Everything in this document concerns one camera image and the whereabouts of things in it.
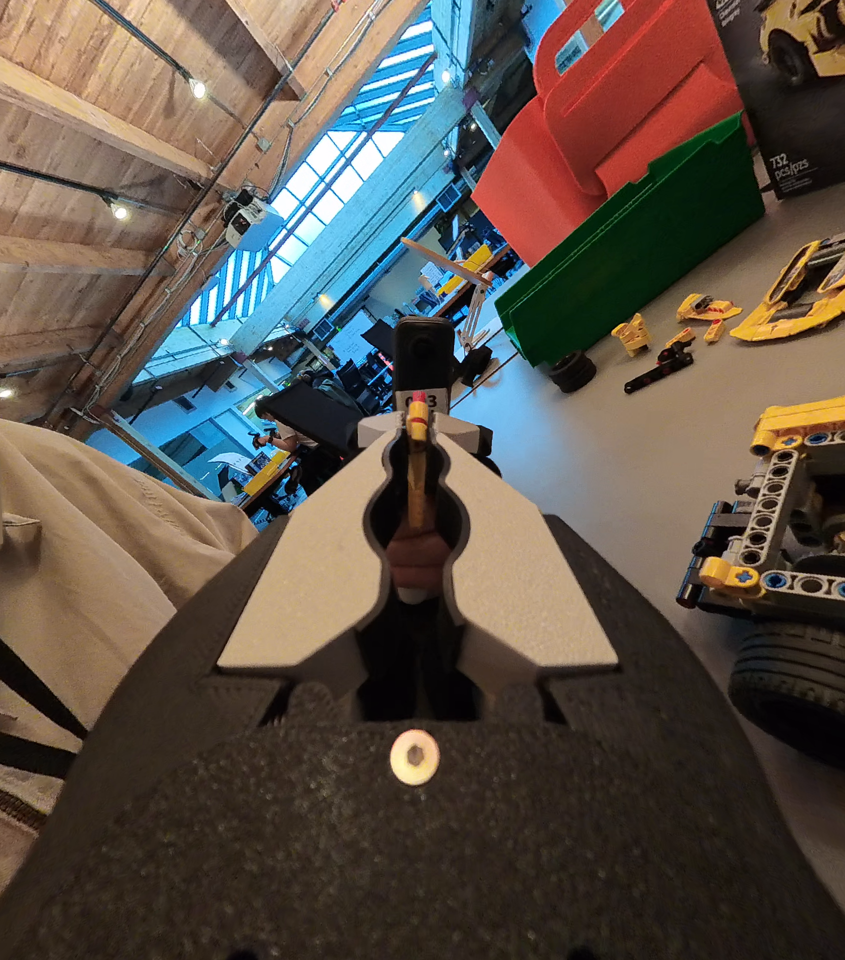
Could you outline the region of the toy car set box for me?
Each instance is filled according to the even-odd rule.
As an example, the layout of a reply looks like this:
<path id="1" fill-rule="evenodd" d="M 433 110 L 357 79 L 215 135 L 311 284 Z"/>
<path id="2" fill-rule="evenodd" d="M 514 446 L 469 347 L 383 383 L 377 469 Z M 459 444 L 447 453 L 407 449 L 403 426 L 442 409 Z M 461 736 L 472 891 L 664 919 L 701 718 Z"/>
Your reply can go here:
<path id="1" fill-rule="evenodd" d="M 845 1 L 709 1 L 776 198 L 845 181 Z"/>

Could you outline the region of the yellow toy car chassis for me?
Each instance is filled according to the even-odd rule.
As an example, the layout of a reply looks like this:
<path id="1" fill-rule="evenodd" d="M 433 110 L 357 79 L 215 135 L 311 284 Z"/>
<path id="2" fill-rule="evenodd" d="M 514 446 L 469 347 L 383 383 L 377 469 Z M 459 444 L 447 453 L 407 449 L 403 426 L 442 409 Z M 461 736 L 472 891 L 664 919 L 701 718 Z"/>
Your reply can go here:
<path id="1" fill-rule="evenodd" d="M 714 503 L 677 603 L 751 622 L 730 702 L 845 772 L 845 394 L 768 407 L 750 450 L 752 476 Z"/>

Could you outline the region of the small yellow toy piece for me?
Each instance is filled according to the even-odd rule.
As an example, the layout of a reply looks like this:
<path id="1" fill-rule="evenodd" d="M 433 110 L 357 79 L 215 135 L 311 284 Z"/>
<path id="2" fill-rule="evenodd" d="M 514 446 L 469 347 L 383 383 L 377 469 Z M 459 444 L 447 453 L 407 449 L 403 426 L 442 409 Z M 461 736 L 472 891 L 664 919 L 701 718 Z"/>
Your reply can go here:
<path id="1" fill-rule="evenodd" d="M 644 317 L 636 312 L 610 331 L 610 336 L 621 343 L 629 358 L 635 358 L 649 349 L 652 337 L 646 328 Z"/>
<path id="2" fill-rule="evenodd" d="M 717 343 L 725 331 L 726 322 L 742 313 L 742 309 L 727 299 L 709 294 L 691 294 L 677 310 L 677 318 L 687 323 L 706 323 L 704 342 Z"/>

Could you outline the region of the orange bag-shaped storage box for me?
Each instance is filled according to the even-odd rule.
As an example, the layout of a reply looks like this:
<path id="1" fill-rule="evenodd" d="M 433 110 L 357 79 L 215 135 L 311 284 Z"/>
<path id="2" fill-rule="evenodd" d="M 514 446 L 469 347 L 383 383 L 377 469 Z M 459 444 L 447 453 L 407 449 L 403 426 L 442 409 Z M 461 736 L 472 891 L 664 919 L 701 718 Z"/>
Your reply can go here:
<path id="1" fill-rule="evenodd" d="M 473 198 L 528 266 L 668 151 L 743 110 L 704 1 L 569 2 L 541 38 L 536 96 L 501 136 Z"/>

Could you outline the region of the person's left hand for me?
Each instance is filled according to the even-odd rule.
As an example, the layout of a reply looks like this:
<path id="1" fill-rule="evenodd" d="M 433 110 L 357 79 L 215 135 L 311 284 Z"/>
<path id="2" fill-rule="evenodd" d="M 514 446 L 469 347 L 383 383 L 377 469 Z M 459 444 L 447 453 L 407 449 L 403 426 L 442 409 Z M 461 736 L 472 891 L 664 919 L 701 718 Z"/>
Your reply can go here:
<path id="1" fill-rule="evenodd" d="M 398 599 L 419 605 L 443 592 L 444 566 L 451 548 L 432 527 L 401 523 L 386 547 L 392 584 Z"/>

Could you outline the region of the black toy wheel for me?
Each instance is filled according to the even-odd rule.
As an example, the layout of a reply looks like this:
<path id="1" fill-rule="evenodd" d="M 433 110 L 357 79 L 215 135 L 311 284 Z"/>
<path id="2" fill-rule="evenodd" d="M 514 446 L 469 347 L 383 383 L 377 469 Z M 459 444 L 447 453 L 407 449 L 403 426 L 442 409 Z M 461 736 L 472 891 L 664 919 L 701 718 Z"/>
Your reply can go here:
<path id="1" fill-rule="evenodd" d="M 566 395 L 588 385 L 597 375 L 597 365 L 583 350 L 562 356 L 547 372 L 550 381 Z"/>

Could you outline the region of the yellow toy car hood panel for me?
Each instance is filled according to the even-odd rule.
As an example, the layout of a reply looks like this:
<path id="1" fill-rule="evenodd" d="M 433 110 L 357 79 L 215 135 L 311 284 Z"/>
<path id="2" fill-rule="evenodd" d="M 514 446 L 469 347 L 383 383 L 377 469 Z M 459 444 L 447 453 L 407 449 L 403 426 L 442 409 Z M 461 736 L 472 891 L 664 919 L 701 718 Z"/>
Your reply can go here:
<path id="1" fill-rule="evenodd" d="M 812 241 L 793 256 L 731 337 L 746 343 L 793 338 L 845 315 L 845 232 Z"/>

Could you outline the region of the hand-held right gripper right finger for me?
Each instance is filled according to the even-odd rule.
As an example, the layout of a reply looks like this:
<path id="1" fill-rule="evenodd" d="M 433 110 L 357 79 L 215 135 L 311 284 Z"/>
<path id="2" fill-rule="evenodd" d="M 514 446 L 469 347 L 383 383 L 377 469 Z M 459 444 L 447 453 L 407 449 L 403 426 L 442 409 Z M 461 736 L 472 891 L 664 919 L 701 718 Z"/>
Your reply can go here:
<path id="1" fill-rule="evenodd" d="M 515 686 L 614 670 L 619 657 L 540 509 L 438 436 L 440 491 L 462 531 L 444 599 L 463 628 L 457 666 L 488 701 Z"/>

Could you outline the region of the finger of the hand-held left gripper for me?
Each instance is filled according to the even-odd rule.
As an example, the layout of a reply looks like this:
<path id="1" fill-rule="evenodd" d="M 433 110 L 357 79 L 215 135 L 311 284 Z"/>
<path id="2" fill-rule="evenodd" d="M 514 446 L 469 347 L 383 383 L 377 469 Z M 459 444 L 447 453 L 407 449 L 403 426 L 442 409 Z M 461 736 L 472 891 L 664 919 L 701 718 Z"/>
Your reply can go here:
<path id="1" fill-rule="evenodd" d="M 491 429 L 451 415 L 435 415 L 433 429 L 466 452 L 491 452 Z"/>
<path id="2" fill-rule="evenodd" d="M 405 434 L 405 415 L 373 415 L 355 426 L 355 449 L 368 450 L 380 439 L 390 443 Z"/>

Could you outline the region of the green plastic bin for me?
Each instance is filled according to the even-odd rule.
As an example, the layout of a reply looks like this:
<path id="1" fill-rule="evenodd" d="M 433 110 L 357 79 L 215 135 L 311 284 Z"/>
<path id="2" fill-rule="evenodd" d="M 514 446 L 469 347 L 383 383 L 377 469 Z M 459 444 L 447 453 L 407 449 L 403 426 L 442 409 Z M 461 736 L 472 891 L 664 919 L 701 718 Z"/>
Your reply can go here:
<path id="1" fill-rule="evenodd" d="M 742 113 L 652 160 L 495 300 L 532 366 L 585 351 L 765 215 Z"/>

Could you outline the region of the black toy beam piece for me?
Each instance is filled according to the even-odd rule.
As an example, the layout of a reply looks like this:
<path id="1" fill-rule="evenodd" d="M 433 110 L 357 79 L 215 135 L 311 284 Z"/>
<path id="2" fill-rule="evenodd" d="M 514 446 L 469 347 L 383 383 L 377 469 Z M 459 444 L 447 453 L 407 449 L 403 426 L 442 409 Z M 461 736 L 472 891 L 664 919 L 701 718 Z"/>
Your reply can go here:
<path id="1" fill-rule="evenodd" d="M 655 366 L 624 384 L 624 393 L 635 394 L 693 366 L 694 355 L 691 346 L 695 340 L 696 335 L 693 330 L 689 328 L 683 330 L 679 337 L 668 342 L 657 354 Z"/>

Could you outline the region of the long yellow toy beam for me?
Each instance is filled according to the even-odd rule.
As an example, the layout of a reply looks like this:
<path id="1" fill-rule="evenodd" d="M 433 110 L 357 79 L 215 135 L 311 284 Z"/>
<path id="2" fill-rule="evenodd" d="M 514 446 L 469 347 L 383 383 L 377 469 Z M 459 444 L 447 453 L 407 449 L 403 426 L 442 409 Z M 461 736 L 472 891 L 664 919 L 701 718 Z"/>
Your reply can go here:
<path id="1" fill-rule="evenodd" d="M 404 422 L 407 447 L 406 514 L 408 529 L 413 535 L 421 534 L 427 525 L 429 411 L 427 393 L 424 390 L 413 391 Z"/>

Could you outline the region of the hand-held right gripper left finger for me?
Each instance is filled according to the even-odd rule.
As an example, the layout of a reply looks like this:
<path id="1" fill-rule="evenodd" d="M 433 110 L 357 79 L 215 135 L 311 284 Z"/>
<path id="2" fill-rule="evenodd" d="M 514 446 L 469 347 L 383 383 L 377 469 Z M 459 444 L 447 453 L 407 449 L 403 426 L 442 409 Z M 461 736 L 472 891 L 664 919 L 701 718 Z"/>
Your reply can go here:
<path id="1" fill-rule="evenodd" d="M 380 436 L 292 513 L 217 660 L 224 676 L 282 678 L 357 705 L 357 633 L 382 612 L 391 575 L 371 508 L 392 479 Z"/>

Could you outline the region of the grey desk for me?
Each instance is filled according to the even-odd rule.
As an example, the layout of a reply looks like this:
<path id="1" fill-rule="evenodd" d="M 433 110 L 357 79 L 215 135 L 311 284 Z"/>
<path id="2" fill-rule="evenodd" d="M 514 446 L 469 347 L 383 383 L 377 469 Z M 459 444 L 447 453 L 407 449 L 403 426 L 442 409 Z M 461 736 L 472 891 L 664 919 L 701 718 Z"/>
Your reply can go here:
<path id="1" fill-rule="evenodd" d="M 770 405 L 845 395 L 845 317 L 774 342 L 693 345 L 693 367 L 626 395 L 623 384 L 654 354 L 629 359 L 608 337 L 588 354 L 596 377 L 561 394 L 500 344 L 505 364 L 455 408 L 488 426 L 505 480 L 576 530 L 679 631 L 720 694 L 745 624 L 687 610 L 675 596 L 709 511 L 752 474 L 749 445 Z M 819 878 L 845 912 L 845 774 L 802 756 L 749 724 L 776 801 Z"/>

